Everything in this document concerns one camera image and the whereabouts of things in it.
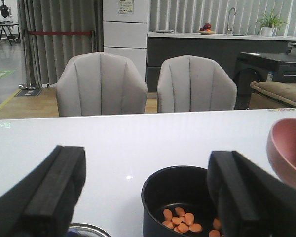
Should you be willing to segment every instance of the pot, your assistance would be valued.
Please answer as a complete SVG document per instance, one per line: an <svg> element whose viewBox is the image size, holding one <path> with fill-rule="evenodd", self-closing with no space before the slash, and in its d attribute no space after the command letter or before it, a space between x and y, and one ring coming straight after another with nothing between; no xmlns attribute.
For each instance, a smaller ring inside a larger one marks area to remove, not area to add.
<svg viewBox="0 0 296 237"><path fill-rule="evenodd" d="M274 32L274 28L272 27L262 27L261 35L262 36L272 36Z"/></svg>
<svg viewBox="0 0 296 237"><path fill-rule="evenodd" d="M207 170L200 167L172 166L148 177L142 188L143 236L208 237L217 212L207 189L206 174ZM194 214L195 223L201 224L203 231L181 234L163 225L163 210L170 209L175 215L175 207Z"/></svg>

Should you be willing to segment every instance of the yellow floor line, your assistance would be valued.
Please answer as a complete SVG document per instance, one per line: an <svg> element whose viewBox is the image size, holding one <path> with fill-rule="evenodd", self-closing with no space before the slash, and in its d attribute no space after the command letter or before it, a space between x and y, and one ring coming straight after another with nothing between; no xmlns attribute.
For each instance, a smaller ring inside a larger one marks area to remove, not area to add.
<svg viewBox="0 0 296 237"><path fill-rule="evenodd" d="M16 91L14 91L8 98L6 98L5 101L3 101L1 104L0 104L0 109L6 104L8 103L17 93L19 93L19 89L17 89Z"/></svg>

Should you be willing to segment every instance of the fruit plate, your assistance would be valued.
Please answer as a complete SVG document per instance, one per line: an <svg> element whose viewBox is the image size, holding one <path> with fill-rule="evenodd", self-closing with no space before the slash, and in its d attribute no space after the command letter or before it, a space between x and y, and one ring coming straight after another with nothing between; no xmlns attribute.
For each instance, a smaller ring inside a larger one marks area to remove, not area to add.
<svg viewBox="0 0 296 237"><path fill-rule="evenodd" d="M199 33L201 33L203 35L211 35L211 34L216 33L216 31L197 31L197 32L199 32Z"/></svg>

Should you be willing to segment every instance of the sink faucet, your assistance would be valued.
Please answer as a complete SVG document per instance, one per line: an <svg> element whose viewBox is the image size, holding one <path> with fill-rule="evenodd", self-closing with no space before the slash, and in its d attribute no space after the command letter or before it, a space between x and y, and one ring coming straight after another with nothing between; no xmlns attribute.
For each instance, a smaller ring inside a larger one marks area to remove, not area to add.
<svg viewBox="0 0 296 237"><path fill-rule="evenodd" d="M229 27L229 20L230 20L230 14L231 14L231 11L234 10L234 15L237 15L237 12L236 12L236 9L234 7L232 7L230 10L229 10L229 14L228 14L228 20L227 20L227 34L232 34L232 30L233 30L233 24L234 24L234 20L232 22L232 26L231 28Z"/></svg>

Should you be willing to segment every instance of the table surface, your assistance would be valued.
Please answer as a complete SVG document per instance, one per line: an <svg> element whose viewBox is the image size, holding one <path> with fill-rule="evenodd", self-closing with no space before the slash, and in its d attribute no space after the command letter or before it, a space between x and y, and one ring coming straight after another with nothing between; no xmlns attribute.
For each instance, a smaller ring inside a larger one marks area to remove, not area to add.
<svg viewBox="0 0 296 237"><path fill-rule="evenodd" d="M5 22L5 23L0 23L0 26L17 26L19 23L12 23L12 22Z"/></svg>
<svg viewBox="0 0 296 237"><path fill-rule="evenodd" d="M56 145L83 146L87 179L72 222L112 237L142 236L141 189L173 165L207 168L211 151L236 150L273 176L266 139L296 109L0 120L0 196Z"/></svg>

